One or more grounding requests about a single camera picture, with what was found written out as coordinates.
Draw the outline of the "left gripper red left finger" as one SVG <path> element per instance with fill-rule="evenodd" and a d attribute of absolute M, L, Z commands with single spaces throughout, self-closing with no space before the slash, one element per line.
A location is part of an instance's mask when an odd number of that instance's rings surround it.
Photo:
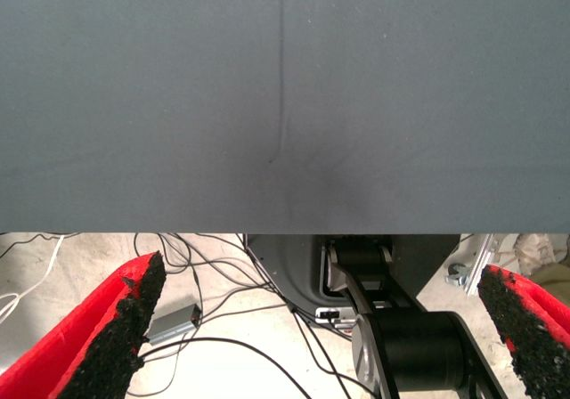
<path fill-rule="evenodd" d="M 122 398 L 166 270 L 160 252 L 133 258 L 1 375 L 3 398 Z"/>

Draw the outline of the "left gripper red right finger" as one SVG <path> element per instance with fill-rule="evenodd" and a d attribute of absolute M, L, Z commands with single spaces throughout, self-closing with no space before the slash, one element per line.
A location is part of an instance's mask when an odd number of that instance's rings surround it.
<path fill-rule="evenodd" d="M 569 307 L 525 276 L 483 269 L 478 296 L 532 398 L 569 396 Z"/>

